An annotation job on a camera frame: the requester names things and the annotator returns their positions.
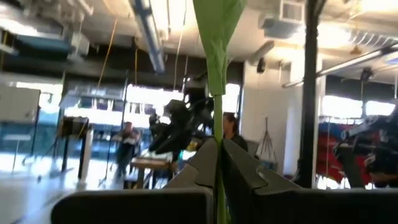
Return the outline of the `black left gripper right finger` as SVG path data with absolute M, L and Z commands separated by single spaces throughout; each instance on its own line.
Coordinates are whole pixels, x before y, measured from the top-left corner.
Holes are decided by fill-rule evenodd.
M 397 224 L 396 190 L 306 189 L 223 140 L 229 213 L 242 224 Z

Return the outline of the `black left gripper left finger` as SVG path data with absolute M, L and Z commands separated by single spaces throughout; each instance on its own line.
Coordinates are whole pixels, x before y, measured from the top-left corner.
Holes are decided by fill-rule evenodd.
M 162 189 L 84 191 L 57 202 L 53 224 L 212 224 L 218 145 L 207 140 Z

